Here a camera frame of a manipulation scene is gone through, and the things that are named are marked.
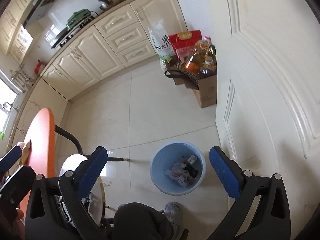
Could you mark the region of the person's left hand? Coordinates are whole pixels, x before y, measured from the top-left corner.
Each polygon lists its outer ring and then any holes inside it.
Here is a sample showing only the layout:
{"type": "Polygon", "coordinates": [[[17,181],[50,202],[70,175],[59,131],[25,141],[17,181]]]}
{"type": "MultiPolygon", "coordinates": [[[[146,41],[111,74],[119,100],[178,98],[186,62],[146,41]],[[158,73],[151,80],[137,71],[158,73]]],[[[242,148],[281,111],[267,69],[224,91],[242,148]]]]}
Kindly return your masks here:
{"type": "Polygon", "coordinates": [[[9,239],[25,239],[24,213],[21,209],[10,210],[11,236],[9,239]]]}

